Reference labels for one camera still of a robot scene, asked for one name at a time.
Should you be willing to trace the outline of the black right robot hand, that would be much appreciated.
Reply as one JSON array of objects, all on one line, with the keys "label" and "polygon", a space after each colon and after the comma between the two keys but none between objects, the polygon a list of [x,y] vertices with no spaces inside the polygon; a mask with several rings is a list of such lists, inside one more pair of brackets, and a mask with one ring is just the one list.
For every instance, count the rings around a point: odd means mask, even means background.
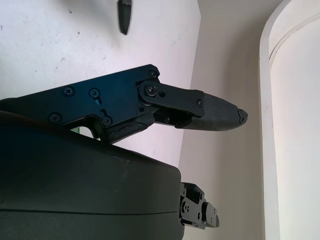
[{"label": "black right robot hand", "polygon": [[151,64],[0,102],[3,240],[181,240],[216,209],[169,164],[116,146],[154,123],[228,131],[236,105],[159,81]]}]

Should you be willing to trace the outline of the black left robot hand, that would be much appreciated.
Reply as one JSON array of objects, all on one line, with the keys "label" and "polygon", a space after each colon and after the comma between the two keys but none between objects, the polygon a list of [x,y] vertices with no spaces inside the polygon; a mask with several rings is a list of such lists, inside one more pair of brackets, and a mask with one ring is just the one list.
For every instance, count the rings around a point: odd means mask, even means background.
[{"label": "black left robot hand", "polygon": [[118,0],[117,1],[117,17],[119,31],[123,35],[129,32],[132,16],[132,0]]}]

